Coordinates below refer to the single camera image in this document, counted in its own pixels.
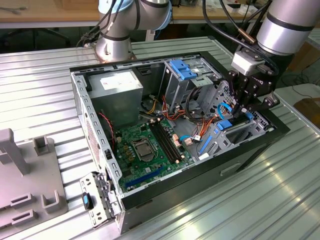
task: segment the blue cable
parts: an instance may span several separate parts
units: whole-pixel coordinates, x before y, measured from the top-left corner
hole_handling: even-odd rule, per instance
[[[160,33],[161,33],[161,29],[159,30],[158,34],[154,37],[154,40],[157,40],[157,38],[159,37]]]
[[[191,136],[183,135],[183,136],[180,137],[180,141],[182,141],[183,139],[186,139],[186,138],[191,138]]]
[[[222,113],[221,113],[221,109],[220,109],[221,106],[224,106],[226,109],[228,109],[228,111],[229,111],[230,113],[232,112],[232,108],[231,108],[228,104],[226,104],[226,103],[224,103],[224,102],[222,102],[222,103],[220,103],[220,104],[218,105],[218,107],[217,107],[218,114],[219,114],[220,118],[223,120],[223,119],[225,119],[225,117],[224,117],[224,116],[222,115]]]

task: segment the blue pcie slot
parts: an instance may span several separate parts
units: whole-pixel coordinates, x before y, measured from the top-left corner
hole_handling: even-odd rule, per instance
[[[210,135],[207,140],[205,141],[205,143],[203,144],[202,148],[199,151],[199,154],[202,154],[204,152],[204,150],[206,149],[206,147],[208,146],[208,144],[210,143],[212,139],[212,136]]]
[[[150,179],[150,178],[153,178],[155,176],[157,176],[162,170],[164,169],[164,167],[160,167],[158,168],[157,170],[153,171],[153,172],[150,172],[144,176],[141,176],[135,180],[132,180],[132,181],[129,181],[129,182],[126,182],[125,183],[125,187],[131,187],[133,185],[136,185],[136,184],[139,184],[139,183],[142,183],[144,180],[147,180],[147,179]]]

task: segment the blue tab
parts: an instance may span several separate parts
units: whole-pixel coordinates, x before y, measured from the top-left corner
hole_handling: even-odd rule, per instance
[[[222,131],[224,129],[232,127],[232,124],[229,122],[229,120],[223,120],[218,122],[216,126]]]
[[[251,112],[246,112],[245,115],[250,121],[254,118],[254,116]]]
[[[188,65],[180,59],[170,61],[170,65],[174,71],[179,74],[182,80],[194,79],[197,77],[197,74],[193,73]]]
[[[212,139],[212,136],[210,135],[208,137],[208,139],[205,141],[205,143],[203,144],[202,148],[200,149],[199,154],[202,154],[204,152],[204,150],[206,149],[206,147],[210,143],[211,139]]]
[[[83,202],[84,202],[84,204],[87,204],[87,203],[89,202],[89,201],[88,201],[88,196],[87,196],[87,195],[83,197]]]

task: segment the yellow wire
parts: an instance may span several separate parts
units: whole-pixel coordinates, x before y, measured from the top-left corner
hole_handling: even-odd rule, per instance
[[[156,100],[154,100],[154,102],[153,102],[152,109],[150,111],[148,111],[146,114],[152,114],[155,109],[156,109]]]

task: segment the desk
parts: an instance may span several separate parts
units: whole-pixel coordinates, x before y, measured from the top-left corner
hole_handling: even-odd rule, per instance
[[[207,37],[136,42],[132,49],[138,59],[209,51],[228,69],[232,58]],[[8,240],[119,236],[114,221],[93,230],[81,199],[79,179],[97,169],[77,117],[69,68],[97,62],[91,48],[0,54],[0,128],[13,128],[17,142],[54,139],[69,207]],[[285,101],[293,94],[291,87],[276,93]],[[118,239],[319,239],[320,132],[285,101],[272,112],[291,131],[249,168]]]
[[[28,7],[21,15],[0,10],[0,29],[17,28],[55,28],[95,26],[99,21],[97,10],[64,10],[59,0],[2,0],[2,7]],[[200,6],[173,7],[171,24],[205,23]],[[213,23],[229,23],[222,9],[208,11]],[[241,22],[243,15],[231,13],[236,22]]]

